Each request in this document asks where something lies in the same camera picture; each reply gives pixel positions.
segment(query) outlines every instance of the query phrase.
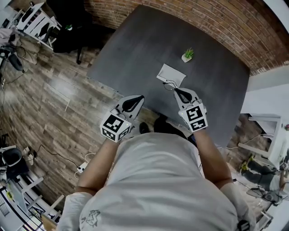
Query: wooden floor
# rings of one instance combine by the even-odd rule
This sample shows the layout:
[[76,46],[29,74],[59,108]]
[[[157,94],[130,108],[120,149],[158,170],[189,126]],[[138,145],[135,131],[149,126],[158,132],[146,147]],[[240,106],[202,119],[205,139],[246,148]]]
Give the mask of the wooden floor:
[[[23,60],[25,74],[4,88],[5,100],[1,107],[0,121],[1,134],[9,134],[8,144],[16,144],[21,150],[30,146],[36,151],[42,144],[50,152],[60,153],[78,166],[85,161],[87,153],[97,152],[105,139],[99,132],[101,118],[121,98],[113,89],[86,77],[98,53],[98,49],[85,50],[81,65],[77,65],[75,52],[55,54],[41,47],[36,65]],[[2,72],[6,82],[13,81],[21,74],[10,63],[4,65]],[[152,127],[157,117],[154,112],[143,108],[137,123],[145,121]],[[247,142],[260,133],[261,129],[254,122],[248,121],[247,115],[240,115],[228,147],[236,147],[238,142]],[[268,145],[261,136],[251,143],[263,149]],[[220,150],[232,167],[232,174],[250,155],[241,148]],[[37,176],[44,177],[39,185],[43,197],[53,203],[61,194],[73,193],[77,183],[76,166],[60,156],[49,154],[43,148],[37,153],[38,157],[30,169]],[[241,176],[236,176],[251,186]],[[238,185],[256,215],[259,215],[268,204],[259,203],[259,199],[247,196],[247,188]]]

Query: black and white marker cube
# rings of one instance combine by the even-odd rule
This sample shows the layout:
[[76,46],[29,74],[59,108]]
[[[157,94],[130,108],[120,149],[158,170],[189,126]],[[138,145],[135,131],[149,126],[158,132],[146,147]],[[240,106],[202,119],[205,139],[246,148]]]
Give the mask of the black and white marker cube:
[[186,110],[179,111],[179,115],[182,117],[192,132],[198,131],[208,126],[203,103],[200,103],[196,106],[190,106]]
[[105,137],[118,142],[130,132],[132,124],[119,116],[107,112],[100,124],[101,134]]

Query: table surface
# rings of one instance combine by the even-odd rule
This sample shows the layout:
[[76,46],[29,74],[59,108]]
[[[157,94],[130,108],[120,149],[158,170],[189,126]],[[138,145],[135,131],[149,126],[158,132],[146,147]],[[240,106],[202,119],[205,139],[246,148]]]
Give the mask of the table surface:
[[[188,48],[194,57],[184,63]],[[177,101],[156,78],[163,64],[184,73],[181,87],[194,90],[207,108],[213,141],[225,147],[246,94],[249,68],[208,34],[165,12],[138,6],[116,30],[88,76],[123,96],[144,95],[144,106],[180,124]]]

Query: white wall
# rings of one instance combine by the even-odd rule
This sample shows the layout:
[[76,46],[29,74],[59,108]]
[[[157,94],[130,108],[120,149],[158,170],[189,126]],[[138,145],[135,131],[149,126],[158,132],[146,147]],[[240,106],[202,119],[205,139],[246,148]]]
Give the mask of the white wall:
[[3,10],[11,0],[0,0],[0,10]]
[[289,66],[250,77],[241,113],[273,114],[289,121]]
[[283,0],[264,0],[289,32],[289,8]]

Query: brick wall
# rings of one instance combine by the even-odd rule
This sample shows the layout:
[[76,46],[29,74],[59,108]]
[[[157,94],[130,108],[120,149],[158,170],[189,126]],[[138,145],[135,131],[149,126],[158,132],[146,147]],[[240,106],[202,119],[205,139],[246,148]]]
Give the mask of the brick wall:
[[94,21],[117,28],[140,4],[175,15],[238,56],[251,75],[289,64],[289,35],[262,0],[84,0]]

